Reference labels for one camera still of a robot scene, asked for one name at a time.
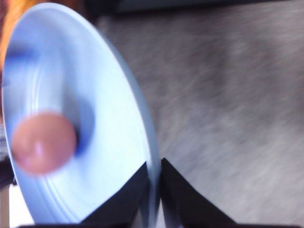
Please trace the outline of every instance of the blurry ball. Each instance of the blurry ball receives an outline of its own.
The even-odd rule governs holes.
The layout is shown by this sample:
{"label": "blurry ball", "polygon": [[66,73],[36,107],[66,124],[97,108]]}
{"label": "blurry ball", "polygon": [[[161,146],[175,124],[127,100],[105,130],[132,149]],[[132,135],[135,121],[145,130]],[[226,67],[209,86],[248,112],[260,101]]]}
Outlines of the blurry ball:
{"label": "blurry ball", "polygon": [[11,150],[26,172],[45,174],[64,165],[76,150],[76,133],[64,116],[40,113],[23,120],[15,129]]}

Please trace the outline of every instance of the light blue bowl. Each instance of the light blue bowl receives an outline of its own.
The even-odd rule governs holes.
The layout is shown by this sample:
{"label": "light blue bowl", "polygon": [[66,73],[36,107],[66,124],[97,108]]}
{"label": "light blue bowl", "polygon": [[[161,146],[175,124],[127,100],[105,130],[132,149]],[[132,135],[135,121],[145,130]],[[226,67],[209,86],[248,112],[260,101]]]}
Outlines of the light blue bowl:
{"label": "light blue bowl", "polygon": [[36,223],[80,222],[147,161],[155,226],[160,163],[147,105],[124,60],[83,17],[54,3],[22,16],[7,51],[2,99],[9,147],[19,121],[40,111],[62,113],[79,131],[75,156],[47,176],[24,173],[10,153]]}

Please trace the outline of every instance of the white plate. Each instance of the white plate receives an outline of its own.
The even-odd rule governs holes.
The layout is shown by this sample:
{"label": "white plate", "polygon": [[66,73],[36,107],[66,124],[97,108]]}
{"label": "white plate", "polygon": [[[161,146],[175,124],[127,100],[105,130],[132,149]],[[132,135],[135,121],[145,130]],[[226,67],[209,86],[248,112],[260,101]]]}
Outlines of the white plate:
{"label": "white plate", "polygon": [[22,16],[7,51],[2,99],[9,145],[18,122],[42,110],[64,114],[80,131],[76,155],[48,176],[27,175],[12,160],[36,223],[80,222],[147,161],[155,226],[160,163],[148,108],[123,59],[83,17],[54,3]]}

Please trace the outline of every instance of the gray carpet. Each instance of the gray carpet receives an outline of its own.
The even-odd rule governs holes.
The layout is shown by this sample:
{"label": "gray carpet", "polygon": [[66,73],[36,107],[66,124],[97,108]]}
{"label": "gray carpet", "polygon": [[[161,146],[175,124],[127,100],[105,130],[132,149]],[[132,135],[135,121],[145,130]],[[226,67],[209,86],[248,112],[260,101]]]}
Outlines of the gray carpet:
{"label": "gray carpet", "polygon": [[139,81],[162,157],[237,222],[304,225],[304,1],[97,26]]}

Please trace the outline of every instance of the orange object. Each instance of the orange object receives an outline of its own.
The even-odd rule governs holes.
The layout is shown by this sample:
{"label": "orange object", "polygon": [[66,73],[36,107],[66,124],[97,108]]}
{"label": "orange object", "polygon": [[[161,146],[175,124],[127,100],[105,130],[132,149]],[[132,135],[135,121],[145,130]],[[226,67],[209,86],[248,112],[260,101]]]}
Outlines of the orange object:
{"label": "orange object", "polygon": [[1,69],[3,69],[6,50],[9,44],[11,33],[22,14],[34,6],[37,0],[10,0],[8,1],[8,10],[4,19],[2,38],[1,38]]}
{"label": "orange object", "polygon": [[40,113],[22,121],[15,129],[11,150],[26,172],[45,174],[64,165],[76,150],[76,133],[64,116]]}

